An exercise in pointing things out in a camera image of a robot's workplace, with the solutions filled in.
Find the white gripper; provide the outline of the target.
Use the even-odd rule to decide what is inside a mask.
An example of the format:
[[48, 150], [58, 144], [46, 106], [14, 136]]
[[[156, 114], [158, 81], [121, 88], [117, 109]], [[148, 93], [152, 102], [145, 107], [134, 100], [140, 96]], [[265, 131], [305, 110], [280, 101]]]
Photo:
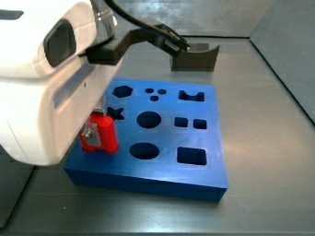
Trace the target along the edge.
[[21, 163], [57, 164], [78, 131], [101, 144], [86, 117], [118, 66], [86, 50], [116, 25], [104, 0], [0, 0], [0, 146]]

